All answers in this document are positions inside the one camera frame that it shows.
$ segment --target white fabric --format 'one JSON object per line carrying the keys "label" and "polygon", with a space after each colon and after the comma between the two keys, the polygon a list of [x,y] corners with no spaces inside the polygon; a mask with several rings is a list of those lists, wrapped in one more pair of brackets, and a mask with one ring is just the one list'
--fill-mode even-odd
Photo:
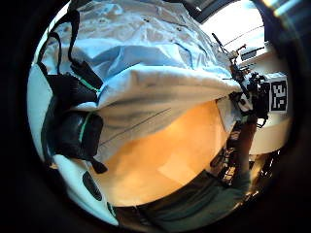
{"label": "white fabric", "polygon": [[100,192],[102,199],[96,200],[86,188],[83,182],[83,176],[88,172],[85,162],[68,159],[61,154],[56,154],[53,160],[60,175],[67,184],[67,192],[71,199],[99,219],[112,225],[118,225],[118,221],[108,210],[105,194]]}
{"label": "white fabric", "polygon": [[[129,140],[167,126],[190,107],[240,90],[229,80],[228,60],[182,4],[110,0],[78,10],[81,21],[73,56],[86,61],[104,84],[98,103],[76,109],[102,116],[97,155],[102,161]],[[74,74],[67,58],[70,24],[56,32],[62,42],[60,71]],[[56,73],[57,53],[58,44],[51,41],[43,59],[50,74]]]}

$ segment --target gray fabric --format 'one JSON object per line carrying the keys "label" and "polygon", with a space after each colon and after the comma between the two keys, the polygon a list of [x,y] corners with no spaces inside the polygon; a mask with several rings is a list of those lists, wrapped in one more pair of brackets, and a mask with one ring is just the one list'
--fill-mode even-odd
{"label": "gray fabric", "polygon": [[243,200],[249,186],[249,172],[236,176],[232,186],[225,186],[204,171],[178,191],[140,209],[169,232],[192,230],[230,213]]}
{"label": "gray fabric", "polygon": [[74,11],[90,1],[91,0],[71,0],[68,6],[68,12]]}

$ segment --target white cloth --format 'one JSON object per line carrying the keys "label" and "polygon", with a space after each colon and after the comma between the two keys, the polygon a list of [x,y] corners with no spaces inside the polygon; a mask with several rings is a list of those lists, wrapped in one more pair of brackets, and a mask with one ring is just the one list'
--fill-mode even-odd
{"label": "white cloth", "polygon": [[[102,116],[96,156],[101,161],[129,140],[167,126],[190,107],[240,90],[229,80],[228,60],[182,4],[109,0],[78,10],[73,57],[86,61],[103,86],[98,103],[75,109]],[[60,71],[74,75],[67,58],[70,24],[56,32],[62,42]],[[56,73],[57,53],[58,44],[51,41],[43,58],[50,74]]]}

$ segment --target white plastic part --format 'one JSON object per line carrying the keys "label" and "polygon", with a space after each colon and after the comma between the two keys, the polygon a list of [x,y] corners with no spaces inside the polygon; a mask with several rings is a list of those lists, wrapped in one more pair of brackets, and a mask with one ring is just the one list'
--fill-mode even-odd
{"label": "white plastic part", "polygon": [[33,65],[27,84],[27,113],[31,136],[39,157],[44,161],[41,130],[52,99],[52,89],[38,65]]}
{"label": "white plastic part", "polygon": [[91,215],[112,224],[118,225],[118,221],[109,212],[107,201],[102,193],[102,200],[96,200],[83,183],[83,175],[87,172],[87,165],[82,160],[69,159],[61,154],[53,157],[58,171],[67,184],[67,192],[70,198],[82,209]]}
{"label": "white plastic part", "polygon": [[267,74],[265,77],[270,82],[269,112],[286,114],[288,110],[288,81],[282,72]]}
{"label": "white plastic part", "polygon": [[246,95],[243,93],[241,100],[237,103],[241,111],[248,112],[253,109],[252,103],[247,99]]}
{"label": "white plastic part", "polygon": [[[270,83],[271,88],[274,83],[284,82],[285,86],[281,86],[276,91],[275,96],[272,96],[270,91],[270,103],[268,120],[263,128],[259,128],[254,136],[253,144],[250,150],[250,154],[268,153],[280,149],[287,141],[291,131],[291,125],[293,122],[292,113],[292,90],[289,86],[288,78],[282,72],[276,72],[272,74],[266,74],[265,77]],[[272,98],[279,98],[278,105],[284,105],[284,108],[276,108],[271,111],[272,105],[275,104],[275,100]]]}

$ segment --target window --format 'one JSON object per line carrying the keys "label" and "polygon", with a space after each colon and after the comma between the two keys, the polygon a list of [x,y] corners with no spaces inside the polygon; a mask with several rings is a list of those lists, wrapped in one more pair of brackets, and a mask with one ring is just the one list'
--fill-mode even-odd
{"label": "window", "polygon": [[247,48],[263,47],[262,18],[254,3],[249,0],[226,5],[208,17],[201,24],[201,29],[212,40],[214,40],[212,33],[215,33],[228,51],[236,50],[244,44]]}

